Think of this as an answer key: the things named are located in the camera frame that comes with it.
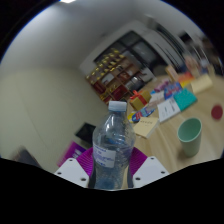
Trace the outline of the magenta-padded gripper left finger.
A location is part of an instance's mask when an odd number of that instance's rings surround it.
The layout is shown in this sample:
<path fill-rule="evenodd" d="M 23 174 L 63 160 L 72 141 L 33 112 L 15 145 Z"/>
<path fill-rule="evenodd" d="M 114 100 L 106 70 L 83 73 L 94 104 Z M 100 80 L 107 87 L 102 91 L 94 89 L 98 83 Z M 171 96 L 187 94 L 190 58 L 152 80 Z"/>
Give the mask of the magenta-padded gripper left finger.
<path fill-rule="evenodd" d="M 68 158 L 55 175 L 84 188 L 93 188 L 95 184 L 93 149 L 90 148 L 76 159 Z"/>

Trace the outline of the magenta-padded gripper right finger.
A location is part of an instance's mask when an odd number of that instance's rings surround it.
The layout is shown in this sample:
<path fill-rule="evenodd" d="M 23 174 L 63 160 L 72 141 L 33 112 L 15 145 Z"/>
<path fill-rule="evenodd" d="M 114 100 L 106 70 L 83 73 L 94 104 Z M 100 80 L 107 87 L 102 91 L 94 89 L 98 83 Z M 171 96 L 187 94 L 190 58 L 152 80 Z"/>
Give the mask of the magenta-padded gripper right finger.
<path fill-rule="evenodd" d="M 133 148 L 130 158 L 127 184 L 129 188 L 140 188 L 167 176 L 169 172 L 155 156 L 147 157 Z"/>

